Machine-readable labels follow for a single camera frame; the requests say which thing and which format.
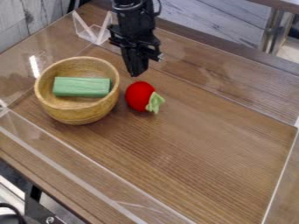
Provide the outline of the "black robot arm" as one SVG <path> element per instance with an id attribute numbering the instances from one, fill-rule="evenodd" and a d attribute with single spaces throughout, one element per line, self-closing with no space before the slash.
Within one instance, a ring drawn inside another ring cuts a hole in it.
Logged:
<path id="1" fill-rule="evenodd" d="M 126 69 L 138 77 L 149 69 L 149 61 L 161 61 L 161 40 L 155 36 L 154 0 L 113 0 L 117 24 L 109 25 L 110 43 L 121 48 Z"/>

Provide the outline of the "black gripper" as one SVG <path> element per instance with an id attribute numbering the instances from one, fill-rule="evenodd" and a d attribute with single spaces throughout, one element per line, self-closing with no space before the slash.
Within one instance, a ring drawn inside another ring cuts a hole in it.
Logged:
<path id="1" fill-rule="evenodd" d="M 114 5 L 113 11 L 117 23 L 109 26 L 110 42 L 122 49 L 127 71 L 137 77 L 147 70 L 149 60 L 163 57 L 162 42 L 155 36 L 155 18 L 162 10 L 153 5 Z"/>

